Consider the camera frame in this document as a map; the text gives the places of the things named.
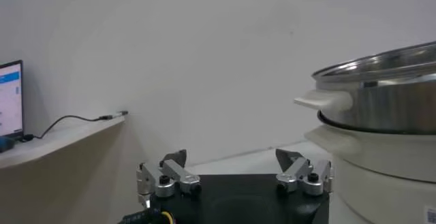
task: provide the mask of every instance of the monitor screen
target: monitor screen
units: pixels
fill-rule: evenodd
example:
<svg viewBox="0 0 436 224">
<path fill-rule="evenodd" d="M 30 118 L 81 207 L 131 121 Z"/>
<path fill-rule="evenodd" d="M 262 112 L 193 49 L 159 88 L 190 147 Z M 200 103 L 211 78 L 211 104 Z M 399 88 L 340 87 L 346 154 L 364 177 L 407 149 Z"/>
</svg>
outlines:
<svg viewBox="0 0 436 224">
<path fill-rule="evenodd" d="M 22 133 L 22 63 L 0 65 L 0 136 Z"/>
</svg>

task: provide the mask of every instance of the pot lid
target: pot lid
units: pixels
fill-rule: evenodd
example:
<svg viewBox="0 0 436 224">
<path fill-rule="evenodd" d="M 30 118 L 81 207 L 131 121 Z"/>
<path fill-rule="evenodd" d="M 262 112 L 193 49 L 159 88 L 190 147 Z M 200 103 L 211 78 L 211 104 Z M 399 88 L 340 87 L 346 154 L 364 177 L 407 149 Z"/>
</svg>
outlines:
<svg viewBox="0 0 436 224">
<path fill-rule="evenodd" d="M 436 74 L 436 42 L 399 48 L 315 72 L 318 82 L 359 82 Z"/>
</svg>

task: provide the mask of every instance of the yellow cable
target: yellow cable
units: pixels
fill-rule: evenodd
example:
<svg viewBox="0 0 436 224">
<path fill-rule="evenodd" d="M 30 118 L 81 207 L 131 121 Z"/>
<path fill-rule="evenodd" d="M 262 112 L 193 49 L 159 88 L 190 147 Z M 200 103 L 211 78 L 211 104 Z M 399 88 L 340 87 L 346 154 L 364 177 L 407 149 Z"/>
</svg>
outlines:
<svg viewBox="0 0 436 224">
<path fill-rule="evenodd" d="M 161 214 L 165 215 L 168 220 L 170 221 L 170 224 L 174 224 L 174 221 L 172 220 L 172 215 L 169 212 L 163 211 Z"/>
</svg>

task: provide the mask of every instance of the wall shelf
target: wall shelf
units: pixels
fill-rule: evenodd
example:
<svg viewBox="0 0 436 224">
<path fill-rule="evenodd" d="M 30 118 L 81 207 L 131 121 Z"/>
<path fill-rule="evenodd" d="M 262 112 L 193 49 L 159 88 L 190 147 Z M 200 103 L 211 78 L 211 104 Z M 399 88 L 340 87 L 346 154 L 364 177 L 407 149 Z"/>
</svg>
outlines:
<svg viewBox="0 0 436 224">
<path fill-rule="evenodd" d="M 109 121 L 86 123 L 49 132 L 42 140 L 34 139 L 31 142 L 17 143 L 12 150 L 0 153 L 0 169 L 39 159 L 86 137 L 118 125 L 124 120 L 124 117 L 118 117 Z"/>
</svg>

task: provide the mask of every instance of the white pot handle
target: white pot handle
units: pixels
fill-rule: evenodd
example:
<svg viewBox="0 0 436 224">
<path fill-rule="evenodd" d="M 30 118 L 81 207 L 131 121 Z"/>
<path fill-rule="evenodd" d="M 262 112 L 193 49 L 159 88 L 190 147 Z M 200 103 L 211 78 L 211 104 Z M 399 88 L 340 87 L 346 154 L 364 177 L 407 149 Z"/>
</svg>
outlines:
<svg viewBox="0 0 436 224">
<path fill-rule="evenodd" d="M 303 97 L 295 98 L 294 103 L 315 110 L 345 111 L 353 106 L 352 96 L 343 91 L 312 90 Z"/>
<path fill-rule="evenodd" d="M 338 156 L 355 155 L 361 150 L 359 141 L 354 136 L 327 129 L 325 126 L 306 133 L 305 137 L 327 152 Z"/>
</svg>

